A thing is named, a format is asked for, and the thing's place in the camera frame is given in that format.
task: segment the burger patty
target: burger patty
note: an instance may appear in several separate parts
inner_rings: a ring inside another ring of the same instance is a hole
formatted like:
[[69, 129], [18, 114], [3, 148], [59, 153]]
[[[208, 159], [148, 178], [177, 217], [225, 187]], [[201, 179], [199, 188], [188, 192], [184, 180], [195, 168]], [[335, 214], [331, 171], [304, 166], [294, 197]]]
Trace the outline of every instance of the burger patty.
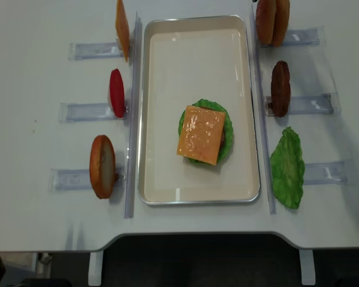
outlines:
[[[209, 109], [210, 111], [213, 111], [213, 109], [207, 108], [205, 106], [201, 106], [203, 109]], [[221, 137], [221, 143], [220, 143], [220, 150], [222, 149], [223, 145], [225, 144], [225, 128], [222, 129], [222, 137]]]

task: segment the brown patty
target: brown patty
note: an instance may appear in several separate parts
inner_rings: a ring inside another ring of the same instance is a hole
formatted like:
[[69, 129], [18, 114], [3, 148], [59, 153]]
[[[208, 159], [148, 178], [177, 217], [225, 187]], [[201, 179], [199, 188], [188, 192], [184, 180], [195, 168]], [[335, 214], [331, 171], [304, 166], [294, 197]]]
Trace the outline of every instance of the brown patty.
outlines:
[[284, 117], [287, 114], [290, 99], [290, 72], [287, 63], [279, 61], [273, 69], [271, 79], [271, 108], [274, 115]]
[[[205, 106], [201, 106], [203, 109], [209, 109], [210, 111], [213, 111], [213, 109], [207, 108]], [[225, 128], [222, 129], [222, 137], [221, 137], [221, 144], [220, 144], [220, 150], [222, 149], [223, 145], [225, 144]]]

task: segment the white table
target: white table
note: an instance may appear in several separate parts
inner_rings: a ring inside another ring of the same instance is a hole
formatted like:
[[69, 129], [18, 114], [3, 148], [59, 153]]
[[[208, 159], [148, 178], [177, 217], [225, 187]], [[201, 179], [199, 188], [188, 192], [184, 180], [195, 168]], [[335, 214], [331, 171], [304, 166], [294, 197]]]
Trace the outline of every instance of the white table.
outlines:
[[[138, 11], [143, 29], [155, 19], [229, 14], [249, 25], [251, 1], [125, 0], [125, 8], [130, 25]], [[109, 202], [92, 191], [51, 193], [51, 168], [87, 168], [96, 135], [117, 141], [112, 121], [57, 121], [61, 102], [103, 102], [110, 71], [126, 71], [120, 59], [67, 60], [70, 42], [113, 41], [114, 17], [115, 0], [0, 0], [0, 251], [96, 251], [130, 234], [192, 232], [274, 233], [300, 248], [359, 247], [358, 189], [304, 187], [297, 212], [276, 202], [277, 213], [269, 213], [258, 131], [261, 195], [252, 204], [149, 207], [136, 195], [134, 217], [124, 219], [124, 195]], [[324, 26], [359, 166], [359, 1], [291, 0], [291, 19], [296, 29]]]

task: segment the partially assembled burger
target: partially assembled burger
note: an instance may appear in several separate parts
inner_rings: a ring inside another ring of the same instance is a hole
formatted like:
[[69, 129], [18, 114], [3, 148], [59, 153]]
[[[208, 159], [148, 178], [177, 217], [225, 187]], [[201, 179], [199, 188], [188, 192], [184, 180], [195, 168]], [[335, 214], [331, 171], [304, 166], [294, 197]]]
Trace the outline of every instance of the partially assembled burger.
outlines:
[[213, 166], [228, 155], [234, 138], [227, 111], [216, 102], [203, 99], [186, 107], [178, 134], [178, 155], [188, 157], [192, 163]]

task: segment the white tray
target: white tray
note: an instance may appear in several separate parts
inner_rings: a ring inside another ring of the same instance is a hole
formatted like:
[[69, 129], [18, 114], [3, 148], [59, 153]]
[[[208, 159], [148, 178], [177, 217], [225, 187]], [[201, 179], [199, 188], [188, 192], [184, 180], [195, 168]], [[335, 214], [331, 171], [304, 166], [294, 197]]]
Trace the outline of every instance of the white tray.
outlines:
[[[200, 99], [227, 109], [230, 154], [216, 167], [176, 155], [178, 123]], [[252, 201], [259, 193], [247, 35], [238, 16], [151, 22], [145, 30], [139, 195], [148, 204]]]

